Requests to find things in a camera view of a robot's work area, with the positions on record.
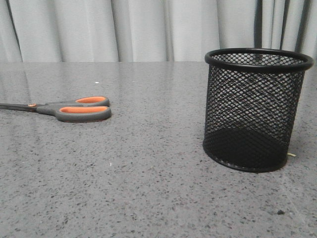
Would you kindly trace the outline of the grey orange handled scissors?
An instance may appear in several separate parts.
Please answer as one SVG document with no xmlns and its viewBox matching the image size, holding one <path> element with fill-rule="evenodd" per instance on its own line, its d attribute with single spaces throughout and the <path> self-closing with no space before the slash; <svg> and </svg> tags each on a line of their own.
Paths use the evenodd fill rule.
<svg viewBox="0 0 317 238">
<path fill-rule="evenodd" d="M 92 96 L 65 102 L 49 102 L 45 104 L 4 104 L 6 110 L 28 111 L 51 115 L 63 122 L 95 122 L 111 117 L 109 98 Z"/>
</svg>

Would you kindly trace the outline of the black mesh pen bucket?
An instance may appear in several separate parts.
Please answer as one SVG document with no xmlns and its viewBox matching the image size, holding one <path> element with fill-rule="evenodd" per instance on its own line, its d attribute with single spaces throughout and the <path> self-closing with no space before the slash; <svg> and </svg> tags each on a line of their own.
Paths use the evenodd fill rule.
<svg viewBox="0 0 317 238">
<path fill-rule="evenodd" d="M 313 59 L 284 50 L 230 48 L 208 52 L 205 61 L 205 153 L 244 172 L 282 168 Z"/>
</svg>

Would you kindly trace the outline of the grey pleated curtain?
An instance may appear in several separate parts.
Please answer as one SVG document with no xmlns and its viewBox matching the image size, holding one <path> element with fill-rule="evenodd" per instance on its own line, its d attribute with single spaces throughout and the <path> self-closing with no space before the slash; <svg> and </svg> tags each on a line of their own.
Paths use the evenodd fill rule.
<svg viewBox="0 0 317 238">
<path fill-rule="evenodd" d="M 1 62 L 201 61 L 222 48 L 317 56 L 314 0 L 3 0 Z"/>
</svg>

